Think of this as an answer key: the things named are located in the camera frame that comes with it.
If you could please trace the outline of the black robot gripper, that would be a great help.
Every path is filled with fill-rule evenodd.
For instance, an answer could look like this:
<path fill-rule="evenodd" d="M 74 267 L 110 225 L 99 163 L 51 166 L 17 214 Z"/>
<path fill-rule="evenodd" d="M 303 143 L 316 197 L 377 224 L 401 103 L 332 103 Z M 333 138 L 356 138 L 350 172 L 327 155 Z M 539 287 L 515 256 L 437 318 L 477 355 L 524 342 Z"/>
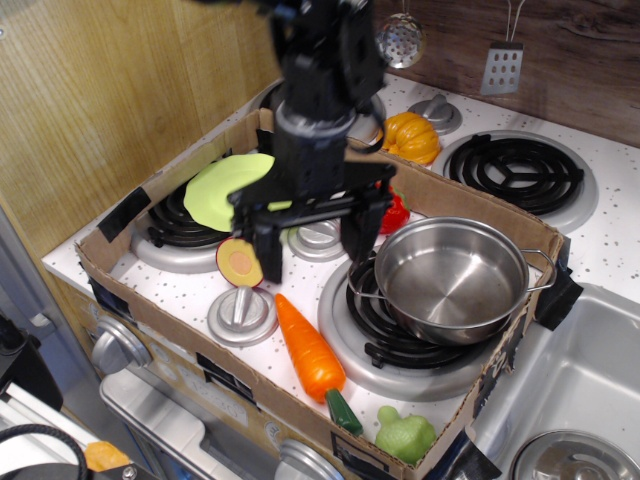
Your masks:
<path fill-rule="evenodd" d="M 273 167 L 229 195 L 232 235 L 253 240 L 265 280 L 282 282 L 281 231 L 319 220 L 341 221 L 341 243 L 353 263 L 369 258 L 390 206 L 396 168 L 345 158 L 355 120 L 352 108 L 329 119 L 304 116 L 289 102 L 274 112 Z"/>

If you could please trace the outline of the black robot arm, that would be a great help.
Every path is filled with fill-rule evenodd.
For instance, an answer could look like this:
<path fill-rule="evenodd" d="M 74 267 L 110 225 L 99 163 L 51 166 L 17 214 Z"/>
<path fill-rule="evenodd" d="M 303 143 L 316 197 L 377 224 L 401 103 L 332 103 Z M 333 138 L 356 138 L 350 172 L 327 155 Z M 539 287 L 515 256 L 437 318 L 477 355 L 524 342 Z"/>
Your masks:
<path fill-rule="evenodd" d="M 263 1 L 283 75 L 274 113 L 274 164 L 228 197 L 232 234 L 250 243 L 264 278 L 282 280 L 280 235 L 322 220 L 341 222 L 340 242 L 356 265 L 373 250 L 391 205 L 389 163 L 348 162 L 360 113 L 384 121 L 372 99 L 386 62 L 375 42 L 370 1 Z"/>

